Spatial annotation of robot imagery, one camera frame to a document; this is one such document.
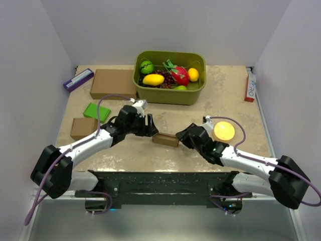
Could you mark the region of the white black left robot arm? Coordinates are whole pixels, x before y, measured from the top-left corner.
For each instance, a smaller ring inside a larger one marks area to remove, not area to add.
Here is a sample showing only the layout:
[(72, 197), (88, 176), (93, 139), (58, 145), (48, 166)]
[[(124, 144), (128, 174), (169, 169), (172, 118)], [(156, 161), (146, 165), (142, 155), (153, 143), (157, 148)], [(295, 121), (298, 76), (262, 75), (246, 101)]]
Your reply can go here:
[(78, 190), (98, 197), (104, 191), (103, 183), (89, 171), (73, 169), (92, 155), (115, 146), (129, 134), (140, 137), (158, 134), (152, 114), (144, 115), (140, 106), (125, 105), (117, 116), (89, 136), (59, 148), (45, 147), (31, 173), (31, 180), (53, 199), (67, 191)]

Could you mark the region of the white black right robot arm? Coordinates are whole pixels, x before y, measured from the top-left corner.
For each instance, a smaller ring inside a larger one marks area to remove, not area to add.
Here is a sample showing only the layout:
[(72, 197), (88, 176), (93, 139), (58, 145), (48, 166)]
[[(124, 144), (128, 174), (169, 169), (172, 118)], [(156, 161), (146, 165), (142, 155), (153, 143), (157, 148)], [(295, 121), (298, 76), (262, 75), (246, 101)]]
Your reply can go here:
[(213, 140), (204, 126), (191, 124), (176, 137), (189, 149), (195, 149), (213, 165), (239, 169), (218, 191), (223, 197), (239, 193), (259, 193), (274, 197), (282, 205), (298, 209), (308, 189), (309, 178), (288, 157), (261, 157)]

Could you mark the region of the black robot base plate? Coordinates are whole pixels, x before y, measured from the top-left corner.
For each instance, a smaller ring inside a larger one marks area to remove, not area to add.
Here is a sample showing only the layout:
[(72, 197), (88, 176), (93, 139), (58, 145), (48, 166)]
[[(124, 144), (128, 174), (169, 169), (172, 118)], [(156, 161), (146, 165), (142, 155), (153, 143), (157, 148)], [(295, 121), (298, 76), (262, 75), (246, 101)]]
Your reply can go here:
[(114, 209), (124, 205), (197, 205), (237, 214), (242, 209), (240, 192), (232, 186), (232, 172), (94, 172), (98, 184), (94, 194), (76, 191), (87, 198), (88, 211), (101, 211), (106, 204)]

